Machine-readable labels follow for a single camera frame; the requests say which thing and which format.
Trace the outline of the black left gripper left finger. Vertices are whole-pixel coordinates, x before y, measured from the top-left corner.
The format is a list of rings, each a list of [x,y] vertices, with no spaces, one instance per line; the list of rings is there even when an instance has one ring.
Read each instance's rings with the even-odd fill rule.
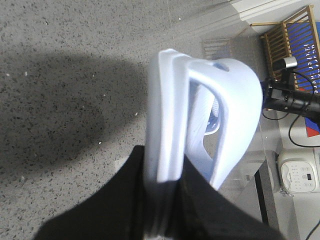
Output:
[[[46,221],[35,240],[157,240],[147,232],[143,189],[145,148],[133,147],[118,172],[96,193]]]

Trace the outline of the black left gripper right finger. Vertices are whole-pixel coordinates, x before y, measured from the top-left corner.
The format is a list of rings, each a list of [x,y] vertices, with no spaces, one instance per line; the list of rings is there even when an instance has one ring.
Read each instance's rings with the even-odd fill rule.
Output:
[[[282,240],[279,231],[240,210],[211,187],[185,157],[169,236],[174,240]]]

